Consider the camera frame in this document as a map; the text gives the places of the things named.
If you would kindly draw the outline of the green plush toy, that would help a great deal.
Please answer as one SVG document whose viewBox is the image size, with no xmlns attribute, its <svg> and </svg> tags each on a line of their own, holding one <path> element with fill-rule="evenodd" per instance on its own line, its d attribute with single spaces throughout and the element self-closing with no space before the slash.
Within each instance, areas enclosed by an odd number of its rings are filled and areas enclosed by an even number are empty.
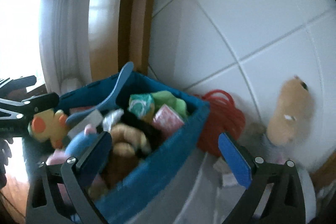
<svg viewBox="0 0 336 224">
<path fill-rule="evenodd" d="M 154 100 L 154 109 L 157 112 L 163 105 L 167 105 L 173 109 L 182 119 L 187 119 L 189 112 L 187 111 L 187 104 L 184 100 L 175 97 L 171 92 L 164 90 L 151 93 Z"/>
</svg>

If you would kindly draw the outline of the yellow duck plush green hat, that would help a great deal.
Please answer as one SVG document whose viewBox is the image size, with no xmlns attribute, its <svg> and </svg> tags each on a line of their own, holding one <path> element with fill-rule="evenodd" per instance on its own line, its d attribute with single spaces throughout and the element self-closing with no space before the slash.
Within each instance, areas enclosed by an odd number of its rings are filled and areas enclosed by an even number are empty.
<svg viewBox="0 0 336 224">
<path fill-rule="evenodd" d="M 49 140 L 54 149 L 62 149 L 65 146 L 63 139 L 70 130 L 66 125 L 67 118 L 63 110 L 48 109 L 35 114 L 28 125 L 29 134 L 41 143 Z"/>
</svg>

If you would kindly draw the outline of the blue storage bin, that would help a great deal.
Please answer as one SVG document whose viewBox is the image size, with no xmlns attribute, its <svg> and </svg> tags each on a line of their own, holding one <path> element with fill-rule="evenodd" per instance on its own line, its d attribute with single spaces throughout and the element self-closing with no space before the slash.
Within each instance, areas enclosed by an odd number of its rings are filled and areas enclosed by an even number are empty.
<svg viewBox="0 0 336 224">
<path fill-rule="evenodd" d="M 184 100 L 190 116 L 185 124 L 165 141 L 158 141 L 150 132 L 152 153 L 135 168 L 116 188 L 93 202 L 107 223 L 126 223 L 171 182 L 183 166 L 199 139 L 209 115 L 209 104 L 175 88 L 171 88 L 141 73 L 132 72 L 117 97 L 125 107 L 132 94 L 167 90 Z"/>
</svg>

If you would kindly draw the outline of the white curtain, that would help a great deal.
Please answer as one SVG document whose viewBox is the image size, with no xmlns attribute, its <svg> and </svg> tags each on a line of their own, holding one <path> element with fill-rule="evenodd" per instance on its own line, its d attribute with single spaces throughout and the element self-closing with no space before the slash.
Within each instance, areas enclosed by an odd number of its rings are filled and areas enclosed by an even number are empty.
<svg viewBox="0 0 336 224">
<path fill-rule="evenodd" d="M 41 0 L 39 50 L 49 92 L 91 82 L 88 17 L 89 0 Z"/>
</svg>

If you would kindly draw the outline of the wooden door frame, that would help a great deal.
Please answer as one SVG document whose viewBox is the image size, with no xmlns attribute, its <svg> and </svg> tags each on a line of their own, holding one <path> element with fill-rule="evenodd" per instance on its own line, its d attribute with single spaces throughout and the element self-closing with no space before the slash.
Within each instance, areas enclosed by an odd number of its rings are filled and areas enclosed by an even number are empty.
<svg viewBox="0 0 336 224">
<path fill-rule="evenodd" d="M 154 0 L 90 0 L 89 56 L 93 81 L 131 61 L 147 74 Z"/>
</svg>

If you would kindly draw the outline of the pink patterned box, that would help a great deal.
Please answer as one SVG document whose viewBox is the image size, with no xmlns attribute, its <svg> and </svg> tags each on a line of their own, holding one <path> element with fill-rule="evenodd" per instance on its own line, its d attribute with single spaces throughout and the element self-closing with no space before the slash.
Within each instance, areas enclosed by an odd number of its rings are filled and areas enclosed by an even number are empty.
<svg viewBox="0 0 336 224">
<path fill-rule="evenodd" d="M 180 115 L 171 107 L 163 104 L 155 113 L 151 125 L 160 130 L 165 139 L 171 137 L 185 124 Z"/>
</svg>

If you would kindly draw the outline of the red plastic toy case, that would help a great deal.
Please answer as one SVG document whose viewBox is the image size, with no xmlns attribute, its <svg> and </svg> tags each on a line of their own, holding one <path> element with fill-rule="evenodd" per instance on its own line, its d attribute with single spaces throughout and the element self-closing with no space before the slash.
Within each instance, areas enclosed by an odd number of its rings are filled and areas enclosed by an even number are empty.
<svg viewBox="0 0 336 224">
<path fill-rule="evenodd" d="M 194 96 L 210 104 L 210 113 L 198 139 L 197 146 L 203 152 L 221 157 L 218 147 L 219 135 L 227 132 L 235 140 L 242 134 L 246 121 L 244 113 L 236 107 L 232 96 L 221 89 Z"/>
</svg>

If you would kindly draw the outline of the brown bear plush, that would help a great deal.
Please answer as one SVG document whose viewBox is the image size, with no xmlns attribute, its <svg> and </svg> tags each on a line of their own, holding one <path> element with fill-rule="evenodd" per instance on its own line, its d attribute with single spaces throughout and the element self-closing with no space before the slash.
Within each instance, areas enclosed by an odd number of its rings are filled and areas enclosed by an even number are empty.
<svg viewBox="0 0 336 224">
<path fill-rule="evenodd" d="M 110 187 L 122 181 L 141 159 L 151 153 L 145 134 L 133 127 L 119 123 L 110 130 L 112 148 L 105 167 L 104 178 Z"/>
</svg>

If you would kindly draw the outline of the tan capybara plush striped shirt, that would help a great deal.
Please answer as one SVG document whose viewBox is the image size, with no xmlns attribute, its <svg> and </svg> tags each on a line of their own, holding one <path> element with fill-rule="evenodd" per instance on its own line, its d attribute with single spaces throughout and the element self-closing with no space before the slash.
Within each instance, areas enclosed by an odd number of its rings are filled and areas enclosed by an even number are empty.
<svg viewBox="0 0 336 224">
<path fill-rule="evenodd" d="M 272 145 L 274 161 L 288 159 L 286 147 L 313 115 L 314 100 L 307 84 L 298 76 L 285 81 L 280 89 L 275 110 L 266 128 L 268 143 Z"/>
</svg>

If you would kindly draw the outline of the blue pink pig plush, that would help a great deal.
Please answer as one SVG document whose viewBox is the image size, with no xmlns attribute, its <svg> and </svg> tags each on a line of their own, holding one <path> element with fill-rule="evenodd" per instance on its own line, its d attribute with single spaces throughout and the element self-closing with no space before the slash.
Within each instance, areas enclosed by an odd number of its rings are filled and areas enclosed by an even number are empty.
<svg viewBox="0 0 336 224">
<path fill-rule="evenodd" d="M 83 152 L 96 140 L 98 133 L 92 124 L 87 124 L 81 133 L 78 133 L 69 143 L 65 150 L 56 149 L 47 160 L 47 165 L 56 165 L 64 163 L 69 157 L 79 158 Z M 98 173 L 92 184 L 86 187 L 86 190 L 92 200 L 97 200 L 106 191 L 106 183 Z"/>
</svg>

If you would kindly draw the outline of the silver mat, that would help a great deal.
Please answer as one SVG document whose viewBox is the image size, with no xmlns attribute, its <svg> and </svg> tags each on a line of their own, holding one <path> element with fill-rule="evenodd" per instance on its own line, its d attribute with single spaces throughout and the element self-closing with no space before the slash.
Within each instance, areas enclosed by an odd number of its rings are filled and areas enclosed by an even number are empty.
<svg viewBox="0 0 336 224">
<path fill-rule="evenodd" d="M 128 222 L 222 223 L 245 189 L 223 187 L 216 160 L 194 149 L 168 186 Z"/>
</svg>

